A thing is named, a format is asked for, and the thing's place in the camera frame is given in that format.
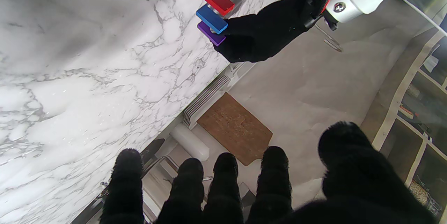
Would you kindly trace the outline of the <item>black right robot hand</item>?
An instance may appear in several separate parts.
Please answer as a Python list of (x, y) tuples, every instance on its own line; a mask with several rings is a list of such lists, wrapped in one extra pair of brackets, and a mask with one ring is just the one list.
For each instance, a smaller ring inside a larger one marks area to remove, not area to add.
[(156, 224), (434, 224), (434, 216), (412, 195), (383, 154), (353, 122), (327, 128), (318, 143), (326, 167), (323, 200), (292, 208), (292, 186), (284, 150), (264, 152), (255, 201), (244, 220), (233, 154), (217, 158), (205, 207), (203, 166), (185, 160), (172, 182)]

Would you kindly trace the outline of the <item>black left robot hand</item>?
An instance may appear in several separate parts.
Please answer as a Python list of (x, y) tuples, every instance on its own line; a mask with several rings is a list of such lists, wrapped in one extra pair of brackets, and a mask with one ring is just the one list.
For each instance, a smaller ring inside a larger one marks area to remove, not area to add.
[(225, 40), (214, 49), (230, 63), (257, 63), (274, 57), (308, 31), (301, 18), (306, 0), (278, 0), (257, 14), (227, 19)]

